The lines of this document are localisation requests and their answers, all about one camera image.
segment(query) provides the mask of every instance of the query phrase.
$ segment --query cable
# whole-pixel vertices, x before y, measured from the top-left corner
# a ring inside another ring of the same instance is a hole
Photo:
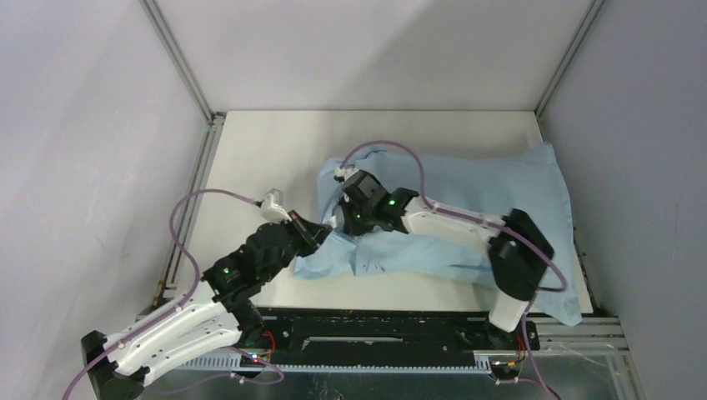
[[[177,248],[184,254],[184,256],[192,263],[192,267],[194,269],[194,282],[192,283],[192,287],[189,288],[187,293],[184,295],[182,300],[180,300],[177,305],[178,307],[182,307],[186,302],[189,301],[189,299],[194,295],[194,292],[197,290],[197,285],[199,283],[199,277],[201,275],[201,271],[199,271],[199,267],[197,264],[197,260],[194,259],[192,256],[192,253],[190,253],[187,248],[179,242],[179,235],[177,235],[177,230],[174,227],[174,218],[177,217],[178,211],[192,198],[195,198],[199,195],[205,194],[205,193],[221,193],[221,194],[226,194],[228,196],[231,196],[232,198],[237,198],[238,200],[242,202],[246,202],[248,204],[255,205],[256,202],[252,198],[248,198],[245,196],[241,196],[240,194],[234,193],[234,192],[229,192],[228,190],[223,190],[223,189],[201,189],[197,190],[195,192],[191,192],[187,194],[186,196],[182,197],[181,200],[177,202],[177,204],[174,206],[174,210],[172,210],[172,215],[169,216],[169,232],[172,234],[172,240],[174,240],[174,244],[177,246]],[[156,317],[154,320],[151,322],[146,323],[142,327],[135,329],[134,331],[130,332],[128,335],[126,335],[124,338],[121,340],[117,341],[114,343],[112,346],[109,346],[107,349],[105,349],[104,352],[99,354],[97,357],[95,357],[91,362],[86,364],[85,367],[81,371],[79,371],[78,374],[72,379],[72,381],[68,384],[66,390],[64,391],[64,394],[62,395],[62,400],[68,400],[69,397],[71,396],[71,392],[73,392],[73,389],[78,385],[78,382],[83,378],[84,375],[88,373],[88,371],[91,370],[91,368],[95,367],[96,364],[100,363],[101,360],[103,360],[105,357],[108,356],[108,354],[114,352],[120,343],[127,343],[133,340],[136,336],[146,332],[150,328],[154,327],[155,325],[159,324],[160,322],[164,321],[166,318],[170,317],[172,314],[174,314],[176,311],[175,307],[169,308],[167,311],[165,311],[162,315]]]
[[[273,336],[273,333],[270,331],[265,331],[265,334],[263,336],[270,337],[270,344],[272,344],[272,349],[265,355],[265,357],[272,357],[273,354],[275,353],[275,337]]]
[[[519,377],[517,380],[516,379],[500,380],[500,379],[496,378],[492,373],[489,375],[486,375],[486,376],[489,377],[489,379],[491,379],[492,381],[494,381],[494,383],[496,383],[497,385],[510,385],[510,384],[521,383],[521,382],[534,383],[536,385],[539,385],[538,381],[534,381],[533,379],[527,379],[526,377]],[[553,390],[553,388],[548,387],[548,389],[550,390],[550,393],[553,396],[555,396],[555,398],[557,398],[557,400],[562,400],[562,398],[559,396],[559,394],[555,390]]]
[[[554,264],[554,262],[548,256],[545,255],[544,252],[542,252],[539,248],[537,248],[530,240],[526,239],[523,235],[516,233],[513,229],[505,227],[504,225],[500,225],[496,222],[490,222],[490,221],[486,222],[486,221],[484,221],[483,218],[480,218],[480,217],[475,217],[473,215],[468,215],[468,214],[465,214],[462,212],[456,212],[453,210],[448,210],[446,208],[434,206],[429,201],[429,199],[427,199],[427,194],[426,194],[426,190],[425,190],[426,187],[425,187],[424,167],[422,165],[422,161],[420,160],[417,153],[415,153],[410,147],[407,147],[402,143],[395,142],[392,140],[373,140],[371,142],[366,142],[366,143],[358,145],[346,157],[343,158],[343,161],[341,162],[341,165],[339,165],[339,167],[344,168],[346,166],[346,163],[348,162],[348,160],[358,150],[361,150],[362,148],[366,148],[369,146],[374,146],[377,144],[386,144],[389,146],[395,146],[397,148],[401,148],[414,158],[415,162],[418,164],[418,170],[419,170],[419,174],[420,174],[420,198],[422,199],[425,206],[427,206],[428,208],[430,208],[432,210],[436,210],[437,213],[449,215],[450,217],[465,219],[467,221],[470,221],[470,222],[476,223],[476,224],[486,223],[489,227],[491,227],[493,229],[498,229],[500,232],[510,235],[511,237],[515,238],[516,240],[521,242],[523,245],[525,245],[525,247],[529,248],[541,260],[543,260],[543,263],[547,264],[548,267],[550,267],[550,269],[553,270],[554,274],[559,279],[560,287],[538,287],[538,290],[545,291],[545,292],[555,292],[555,293],[560,293],[560,292],[564,292],[565,290],[567,290],[567,287],[568,287],[567,279],[564,277],[562,271],[559,270],[559,268]]]
[[[188,390],[192,390],[192,389],[194,389],[195,387],[197,387],[197,386],[199,386],[199,385],[201,385],[201,384],[203,384],[203,383],[206,383],[206,382],[208,382],[208,381],[212,381],[212,380],[218,379],[218,378],[232,378],[232,379],[237,378],[238,381],[241,382],[241,383],[243,383],[243,382],[249,382],[249,383],[255,383],[256,385],[274,385],[275,383],[280,383],[280,382],[283,381],[283,379],[285,379],[285,374],[284,374],[284,372],[283,372],[280,368],[275,367],[275,366],[274,366],[273,364],[271,364],[270,362],[267,362],[267,361],[263,360],[262,358],[254,358],[253,356],[251,356],[251,355],[248,354],[247,352],[244,352],[243,350],[241,350],[240,348],[237,348],[237,347],[229,346],[229,347],[224,347],[224,348],[227,348],[228,350],[233,350],[233,351],[235,351],[236,353],[240,354],[241,356],[244,356],[244,357],[246,357],[246,358],[249,358],[249,359],[250,359],[251,361],[253,361],[254,363],[261,363],[261,364],[263,364],[265,367],[272,369],[273,372],[275,372],[275,373],[278,374],[278,378],[277,378],[277,379],[274,379],[274,380],[272,380],[272,381],[259,381],[259,380],[256,380],[256,379],[252,379],[252,378],[250,378],[250,377],[244,377],[244,376],[238,375],[238,374],[235,373],[235,372],[221,372],[221,373],[215,373],[214,375],[211,375],[210,377],[206,377],[206,378],[204,378],[204,379],[202,379],[202,380],[200,380],[200,381],[198,381],[198,382],[192,383],[192,384],[187,385],[187,386],[185,386],[185,387],[181,387],[181,388],[179,388],[179,389],[157,390],[157,389],[153,389],[153,388],[151,388],[151,387],[147,387],[147,390],[149,390],[149,391],[152,392],[152,393],[161,394],[161,395],[163,395],[163,396],[172,396],[172,395],[174,395],[174,394],[180,394],[180,393],[187,392]]]
[[[422,165],[422,161],[420,160],[419,156],[409,147],[405,146],[402,143],[399,142],[394,142],[392,140],[373,140],[371,142],[366,142],[363,144],[358,145],[354,150],[352,150],[341,162],[341,165],[339,165],[340,168],[344,168],[346,166],[346,163],[348,160],[353,156],[358,150],[362,148],[366,148],[368,146],[373,146],[376,144],[386,144],[390,146],[395,146],[397,148],[403,149],[405,152],[409,153],[415,160],[415,162],[418,164],[418,170],[420,174],[420,197],[422,198],[422,201],[425,206],[427,206],[430,209],[436,210],[437,213],[441,214],[446,214],[449,215],[450,217],[455,217],[455,218],[461,218],[465,219],[467,221],[470,221],[472,223],[477,223],[477,224],[483,224],[486,223],[489,227],[498,229],[500,232],[506,233],[510,235],[511,237],[517,239],[519,242],[521,242],[525,247],[529,248],[535,255],[540,257],[541,260],[543,260],[544,263],[550,267],[550,269],[553,270],[555,275],[557,275],[557,278],[560,281],[560,287],[539,287],[538,290],[544,290],[546,292],[554,292],[554,293],[560,293],[564,292],[567,290],[568,284],[567,284],[567,279],[564,277],[562,271],[559,270],[559,268],[552,262],[552,260],[545,255],[539,248],[537,248],[530,240],[526,239],[523,235],[515,232],[513,229],[510,229],[509,227],[505,227],[503,225],[497,224],[495,222],[490,222],[490,221],[484,221],[480,217],[475,217],[473,215],[468,215],[462,212],[456,212],[453,210],[448,210],[446,208],[441,208],[441,207],[435,207],[428,199],[425,194],[425,177],[424,177],[424,167]],[[533,364],[533,369],[535,370],[535,375],[538,376],[538,382],[533,381],[528,379],[528,381],[537,383],[540,386],[545,389],[545,391],[548,393],[550,396],[555,396],[558,400],[560,399],[559,396],[557,396],[557,393],[549,387],[546,383],[545,380],[543,380],[542,375],[540,375],[540,370],[538,370],[538,364],[535,361],[535,357],[533,356],[533,352],[530,349],[530,340],[528,339],[528,329],[526,328],[526,322],[527,319],[526,317],[528,316],[528,312],[530,310],[530,307],[532,306],[533,302],[529,302],[528,306],[525,308],[525,311],[523,312],[523,316],[520,319],[520,324],[523,327],[523,340],[525,342],[525,348],[528,352],[528,358],[530,358],[530,362]]]

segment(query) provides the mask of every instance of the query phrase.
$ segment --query purple cable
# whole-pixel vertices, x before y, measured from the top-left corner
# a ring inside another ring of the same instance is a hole
[[[255,200],[252,198],[248,198],[245,196],[241,196],[237,193],[234,192],[229,192],[228,190],[223,190],[223,189],[201,189],[197,190],[195,192],[191,192],[190,194],[182,197],[181,200],[177,202],[177,204],[174,206],[174,210],[172,210],[172,215],[169,216],[169,232],[172,234],[172,240],[174,240],[174,244],[177,245],[177,248],[184,254],[184,256],[192,263],[192,267],[194,268],[194,282],[192,283],[192,287],[187,291],[187,293],[184,295],[184,298],[178,302],[178,305],[182,307],[196,292],[197,290],[197,285],[199,283],[199,275],[201,272],[199,271],[197,260],[194,259],[192,256],[192,253],[190,253],[187,248],[184,247],[182,243],[179,242],[179,235],[177,235],[177,230],[174,228],[174,218],[177,216],[177,212],[182,208],[184,204],[186,204],[190,199],[195,198],[201,194],[204,193],[221,193],[221,194],[226,194],[231,196],[232,198],[237,198],[238,200],[241,200],[243,202],[253,204],[255,205]],[[169,308],[164,314],[160,315],[159,317],[156,317],[154,320],[151,322],[146,323],[144,326],[142,326],[139,329],[135,329],[134,331],[130,332],[128,335],[126,335],[123,339],[120,341],[114,343],[112,346],[108,347],[104,352],[98,355],[98,357],[94,358],[86,364],[86,366],[79,371],[78,374],[72,379],[72,381],[68,384],[66,390],[64,391],[64,394],[62,395],[62,400],[68,400],[69,396],[71,396],[71,392],[73,392],[73,389],[78,385],[78,381],[83,378],[84,375],[88,373],[88,371],[91,370],[91,368],[95,367],[96,364],[100,363],[101,360],[103,360],[105,357],[108,356],[108,354],[114,352],[118,348],[119,343],[127,343],[133,340],[137,335],[140,335],[141,333],[144,333],[147,331],[149,328],[154,327],[158,323],[164,321],[166,318],[174,314],[174,307]]]
[[[351,158],[351,156],[354,155],[358,150],[361,150],[362,148],[366,148],[368,146],[374,146],[376,144],[387,144],[390,146],[395,146],[397,148],[402,148],[404,151],[409,153],[415,160],[415,162],[418,164],[418,170],[420,174],[420,197],[422,198],[422,201],[425,206],[427,206],[430,209],[436,210],[437,213],[440,214],[445,214],[449,215],[450,217],[454,218],[461,218],[465,219],[467,221],[470,221],[472,223],[484,223],[484,220],[479,217],[475,217],[472,215],[468,215],[462,212],[456,212],[453,210],[448,210],[446,208],[440,208],[440,207],[435,207],[428,199],[427,195],[425,194],[425,177],[424,177],[424,167],[422,165],[422,161],[420,160],[419,156],[409,147],[405,146],[402,143],[394,142],[392,140],[373,140],[371,142],[366,142],[363,144],[358,145],[354,150],[352,150],[341,162],[341,165],[339,166],[340,168],[343,168],[348,160]],[[525,245],[527,248],[533,251],[538,257],[540,257],[541,260],[543,260],[544,263],[546,263],[550,269],[553,270],[555,275],[559,278],[560,281],[560,287],[539,287],[538,290],[543,290],[546,292],[564,292],[567,290],[568,284],[567,284],[567,279],[564,277],[562,271],[559,270],[559,268],[552,262],[552,260],[546,256],[539,248],[537,248],[530,240],[526,239],[523,235],[515,232],[513,229],[509,227],[505,227],[504,225],[497,224],[495,222],[486,222],[491,228],[493,229],[498,229],[500,232],[506,233],[510,235],[511,237],[515,238],[519,242],[521,242],[523,245]],[[527,315],[530,310],[531,305],[533,302],[529,302],[528,306],[525,308],[525,311],[523,312],[523,316],[520,319],[520,325],[523,327],[523,340],[525,341],[525,348],[528,351],[528,358],[530,358],[530,362],[533,363],[533,369],[535,370],[535,374],[538,376],[538,382],[533,381],[531,379],[527,379],[527,381],[530,381],[532,383],[537,383],[540,386],[545,389],[545,391],[550,395],[550,396],[555,396],[558,400],[560,397],[557,395],[557,393],[549,387],[546,383],[545,380],[543,380],[542,375],[540,375],[540,370],[538,370],[538,364],[535,361],[535,356],[533,355],[532,350],[530,350],[530,340],[528,340],[528,329],[526,328],[526,322],[527,322]]]
[[[437,213],[440,214],[446,214],[449,215],[450,217],[455,217],[455,218],[462,218],[467,221],[470,221],[472,223],[483,223],[484,220],[479,217],[475,217],[472,215],[464,214],[461,212],[455,212],[452,210],[448,210],[446,208],[438,208],[435,207],[429,199],[427,199],[427,194],[425,192],[425,176],[424,176],[424,167],[422,165],[422,161],[420,160],[419,156],[417,153],[415,153],[410,147],[405,146],[402,143],[395,142],[392,140],[373,140],[371,142],[366,142],[363,144],[358,145],[354,150],[352,150],[346,157],[343,158],[343,161],[341,162],[341,165],[339,165],[340,168],[343,168],[346,166],[346,163],[348,160],[353,156],[358,150],[361,150],[362,148],[366,148],[369,146],[375,146],[377,144],[387,144],[389,146],[395,146],[397,148],[403,149],[405,152],[410,154],[415,162],[418,164],[418,170],[420,174],[420,198],[422,199],[423,203],[425,206],[427,206],[430,209],[436,210]],[[560,287],[538,287],[538,290],[544,291],[544,292],[564,292],[567,290],[568,284],[567,284],[567,279],[564,277],[563,273],[559,270],[559,268],[554,264],[554,262],[545,255],[542,251],[540,251],[539,248],[537,248],[533,243],[530,242],[530,240],[526,239],[523,237],[523,235],[515,232],[513,229],[510,229],[508,227],[505,227],[503,225],[497,224],[495,222],[487,222],[487,224],[492,227],[493,229],[498,229],[500,232],[506,233],[510,235],[511,237],[515,238],[522,244],[524,244],[527,248],[529,248],[535,255],[537,255],[541,260],[543,260],[543,263],[546,263],[550,269],[553,270],[554,274],[557,276],[559,279]]]
[[[280,383],[280,382],[283,381],[283,379],[285,379],[285,374],[284,374],[284,372],[283,372],[280,368],[275,367],[275,366],[274,366],[273,364],[271,364],[270,362],[267,362],[267,361],[263,360],[262,358],[259,358],[258,360],[255,360],[255,359],[253,358],[253,356],[251,356],[251,355],[248,354],[247,352],[244,352],[243,350],[241,350],[240,348],[237,348],[237,347],[229,346],[229,347],[224,347],[224,348],[227,348],[227,349],[229,349],[229,350],[233,350],[233,351],[235,351],[236,353],[238,353],[238,354],[240,354],[240,355],[242,355],[242,356],[244,356],[244,357],[246,357],[246,358],[250,358],[252,361],[254,361],[254,362],[256,362],[256,363],[261,363],[261,364],[263,364],[265,367],[268,367],[268,368],[272,369],[275,373],[278,374],[278,378],[277,378],[277,379],[274,379],[274,380],[272,380],[272,381],[259,381],[259,380],[256,380],[256,379],[251,379],[251,378],[249,378],[249,377],[242,377],[242,376],[240,376],[240,375],[238,375],[238,374],[235,374],[235,377],[232,377],[232,373],[231,373],[231,372],[222,372],[222,373],[216,373],[216,374],[214,374],[214,375],[211,375],[210,377],[206,377],[206,378],[204,378],[204,379],[202,379],[202,380],[200,380],[200,381],[198,381],[198,382],[192,383],[192,384],[187,385],[187,386],[185,386],[185,387],[181,387],[181,388],[179,388],[179,389],[173,389],[173,390],[156,390],[156,389],[148,388],[148,390],[149,390],[150,392],[157,393],[157,394],[162,394],[162,395],[164,395],[164,396],[172,396],[172,395],[174,395],[174,394],[179,394],[179,393],[187,392],[187,390],[194,389],[195,387],[201,385],[202,383],[206,383],[206,382],[208,382],[208,381],[212,381],[212,380],[218,379],[218,378],[233,378],[233,379],[237,378],[239,381],[240,381],[241,379],[243,379],[244,382],[255,383],[255,384],[257,384],[257,385],[274,385],[275,383]]]

